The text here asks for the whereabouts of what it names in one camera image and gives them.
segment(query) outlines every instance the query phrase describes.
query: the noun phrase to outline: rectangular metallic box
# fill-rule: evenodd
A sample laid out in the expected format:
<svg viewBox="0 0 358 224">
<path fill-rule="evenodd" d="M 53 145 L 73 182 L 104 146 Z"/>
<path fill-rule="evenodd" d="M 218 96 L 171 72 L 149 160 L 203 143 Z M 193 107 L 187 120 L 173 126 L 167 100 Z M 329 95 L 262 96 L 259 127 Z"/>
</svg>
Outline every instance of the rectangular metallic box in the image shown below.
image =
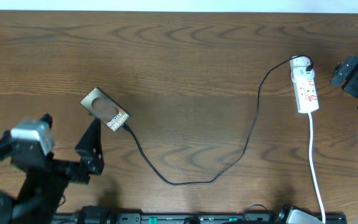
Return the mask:
<svg viewBox="0 0 358 224">
<path fill-rule="evenodd" d="M 113 132 L 129 119 L 129 113 L 98 87 L 92 90 L 81 104 Z"/>
</svg>

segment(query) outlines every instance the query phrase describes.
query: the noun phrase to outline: brown tabletop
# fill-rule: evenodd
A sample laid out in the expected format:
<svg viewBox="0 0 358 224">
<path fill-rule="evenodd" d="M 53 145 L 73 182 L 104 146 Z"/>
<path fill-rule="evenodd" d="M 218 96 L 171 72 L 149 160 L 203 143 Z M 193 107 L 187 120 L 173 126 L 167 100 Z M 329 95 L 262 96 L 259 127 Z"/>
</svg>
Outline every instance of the brown tabletop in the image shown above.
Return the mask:
<svg viewBox="0 0 358 224">
<path fill-rule="evenodd" d="M 0 137 L 23 119 L 53 116 L 56 158 L 91 121 L 80 101 L 96 86 L 173 182 L 207 181 L 235 161 L 255 116 L 259 83 L 285 59 L 314 60 L 320 109 L 314 160 L 327 212 L 358 216 L 358 100 L 332 70 L 358 56 L 358 15 L 0 11 Z M 289 63 L 262 90 L 244 158 L 210 185 L 171 187 L 123 129 L 102 127 L 106 163 L 89 185 L 70 184 L 59 212 L 85 205 L 143 212 L 243 212 L 285 203 L 319 212 L 308 164 L 308 116 L 296 110 Z M 0 163 L 0 189 L 16 196 L 25 174 Z"/>
</svg>

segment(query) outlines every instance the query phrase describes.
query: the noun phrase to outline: white background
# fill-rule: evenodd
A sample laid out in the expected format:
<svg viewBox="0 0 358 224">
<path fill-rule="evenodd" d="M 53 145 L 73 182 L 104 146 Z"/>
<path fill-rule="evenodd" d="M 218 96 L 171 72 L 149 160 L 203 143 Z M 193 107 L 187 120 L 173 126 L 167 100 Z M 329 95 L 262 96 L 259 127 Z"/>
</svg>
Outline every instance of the white background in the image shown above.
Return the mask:
<svg viewBox="0 0 358 224">
<path fill-rule="evenodd" d="M 0 9 L 358 13 L 358 0 L 0 0 Z"/>
</svg>

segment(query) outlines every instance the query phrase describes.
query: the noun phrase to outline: white cable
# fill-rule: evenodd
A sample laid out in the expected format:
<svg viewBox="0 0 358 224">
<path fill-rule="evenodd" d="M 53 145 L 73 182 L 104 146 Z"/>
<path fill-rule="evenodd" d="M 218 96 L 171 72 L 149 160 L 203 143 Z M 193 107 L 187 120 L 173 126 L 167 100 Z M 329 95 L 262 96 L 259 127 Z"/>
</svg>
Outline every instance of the white cable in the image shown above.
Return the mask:
<svg viewBox="0 0 358 224">
<path fill-rule="evenodd" d="M 310 142 L 309 142 L 310 171 L 311 171 L 311 176 L 313 178 L 314 189 L 316 189 L 318 204 L 319 204 L 320 210 L 321 210 L 322 222 L 326 223 L 326 212 L 324 211 L 323 201 L 321 200 L 320 191 L 318 190 L 317 178 L 316 178 L 316 173 L 314 171 L 314 165 L 313 165 L 313 120 L 311 119 L 310 112 L 308 113 L 308 115 L 309 115 L 309 123 L 310 123 Z"/>
</svg>

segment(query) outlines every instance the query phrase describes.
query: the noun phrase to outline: power strip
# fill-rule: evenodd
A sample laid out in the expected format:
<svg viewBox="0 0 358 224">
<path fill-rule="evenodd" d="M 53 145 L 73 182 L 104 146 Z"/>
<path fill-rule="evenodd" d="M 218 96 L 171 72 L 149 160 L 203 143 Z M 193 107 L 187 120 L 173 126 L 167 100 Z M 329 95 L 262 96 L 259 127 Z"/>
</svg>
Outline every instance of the power strip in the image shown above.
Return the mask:
<svg viewBox="0 0 358 224">
<path fill-rule="evenodd" d="M 306 71 L 310 63 L 307 57 L 298 57 L 290 61 L 291 79 L 299 113 L 310 113 L 319 108 L 313 80 L 314 70 Z"/>
</svg>

